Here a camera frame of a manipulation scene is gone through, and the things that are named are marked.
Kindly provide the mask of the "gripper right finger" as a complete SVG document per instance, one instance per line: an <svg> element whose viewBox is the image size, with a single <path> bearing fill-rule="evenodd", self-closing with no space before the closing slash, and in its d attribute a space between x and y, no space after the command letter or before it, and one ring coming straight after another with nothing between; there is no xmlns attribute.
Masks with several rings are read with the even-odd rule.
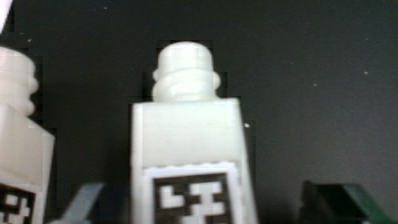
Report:
<svg viewBox="0 0 398 224"><path fill-rule="evenodd" d="M299 224L395 224L395 219L359 184L306 181Z"/></svg>

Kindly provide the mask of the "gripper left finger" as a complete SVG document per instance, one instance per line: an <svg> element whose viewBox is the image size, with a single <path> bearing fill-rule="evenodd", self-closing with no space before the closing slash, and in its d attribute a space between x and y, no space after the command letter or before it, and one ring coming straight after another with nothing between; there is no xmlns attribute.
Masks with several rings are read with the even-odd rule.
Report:
<svg viewBox="0 0 398 224"><path fill-rule="evenodd" d="M98 201L104 186L104 183L88 183L82 185L64 214L61 218L50 222L50 224L93 224L89 214Z"/></svg>

